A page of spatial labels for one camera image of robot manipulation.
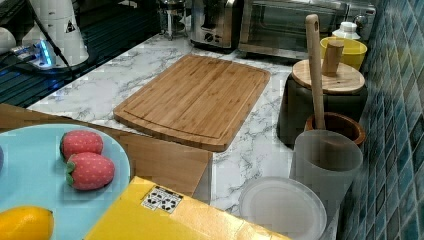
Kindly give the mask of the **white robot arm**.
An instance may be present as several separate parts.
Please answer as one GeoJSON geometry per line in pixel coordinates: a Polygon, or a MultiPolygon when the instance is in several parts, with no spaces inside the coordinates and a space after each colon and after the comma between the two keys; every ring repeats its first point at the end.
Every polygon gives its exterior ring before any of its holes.
{"type": "Polygon", "coordinates": [[[1,53],[39,70],[86,62],[72,0],[1,0],[1,53]]]}

